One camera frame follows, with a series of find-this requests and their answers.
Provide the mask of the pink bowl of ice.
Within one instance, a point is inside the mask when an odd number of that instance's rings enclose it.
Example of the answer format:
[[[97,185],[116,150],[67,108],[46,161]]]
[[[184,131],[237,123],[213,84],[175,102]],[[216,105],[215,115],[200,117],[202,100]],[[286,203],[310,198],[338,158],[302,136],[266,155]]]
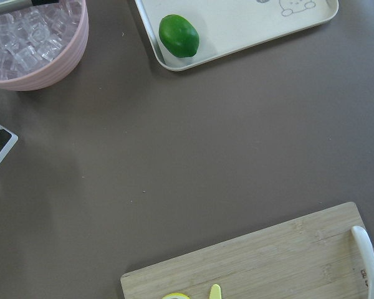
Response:
[[[49,87],[76,68],[85,52],[85,1],[50,1],[0,14],[0,89]]]

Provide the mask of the lemon slice stack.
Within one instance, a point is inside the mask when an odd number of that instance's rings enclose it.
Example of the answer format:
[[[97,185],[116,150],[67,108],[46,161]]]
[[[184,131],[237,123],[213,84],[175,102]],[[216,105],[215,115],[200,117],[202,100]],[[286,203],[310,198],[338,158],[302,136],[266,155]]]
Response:
[[[190,297],[183,293],[169,293],[165,295],[162,299],[190,299]]]

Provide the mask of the green lime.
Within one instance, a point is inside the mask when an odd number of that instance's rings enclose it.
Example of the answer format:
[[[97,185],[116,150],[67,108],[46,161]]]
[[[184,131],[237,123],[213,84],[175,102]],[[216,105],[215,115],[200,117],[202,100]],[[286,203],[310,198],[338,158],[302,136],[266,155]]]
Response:
[[[162,44],[177,58],[196,55],[200,38],[195,27],[184,17],[177,14],[165,16],[158,29]]]

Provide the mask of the white ceramic spoon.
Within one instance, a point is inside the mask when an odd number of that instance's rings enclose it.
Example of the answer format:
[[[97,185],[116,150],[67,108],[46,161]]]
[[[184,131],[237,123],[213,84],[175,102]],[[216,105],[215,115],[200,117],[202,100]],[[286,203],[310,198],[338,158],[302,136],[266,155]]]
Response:
[[[351,228],[365,266],[368,283],[368,298],[374,298],[374,249],[367,231],[358,225]]]

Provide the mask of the yellow plastic knife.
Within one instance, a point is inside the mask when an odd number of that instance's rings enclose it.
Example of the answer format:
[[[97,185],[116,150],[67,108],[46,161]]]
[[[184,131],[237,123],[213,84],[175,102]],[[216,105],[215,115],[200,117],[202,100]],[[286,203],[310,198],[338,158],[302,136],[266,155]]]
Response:
[[[209,291],[209,299],[222,299],[221,287],[217,283],[211,286]]]

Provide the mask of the bamboo cutting board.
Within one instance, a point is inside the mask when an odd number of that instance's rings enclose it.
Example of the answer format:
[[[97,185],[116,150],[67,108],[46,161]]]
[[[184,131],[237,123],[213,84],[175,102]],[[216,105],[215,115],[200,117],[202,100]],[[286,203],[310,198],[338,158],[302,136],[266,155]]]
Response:
[[[366,298],[368,279],[348,202],[124,274],[125,298]]]

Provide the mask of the cream tray with bear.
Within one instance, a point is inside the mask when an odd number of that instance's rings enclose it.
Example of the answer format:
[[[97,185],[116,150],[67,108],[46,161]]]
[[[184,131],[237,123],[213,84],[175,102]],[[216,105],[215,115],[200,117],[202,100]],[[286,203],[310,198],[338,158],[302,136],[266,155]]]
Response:
[[[183,71],[226,55],[324,24],[338,12],[338,1],[136,1],[157,61]],[[197,53],[177,58],[162,44],[160,21],[177,14],[199,34]]]

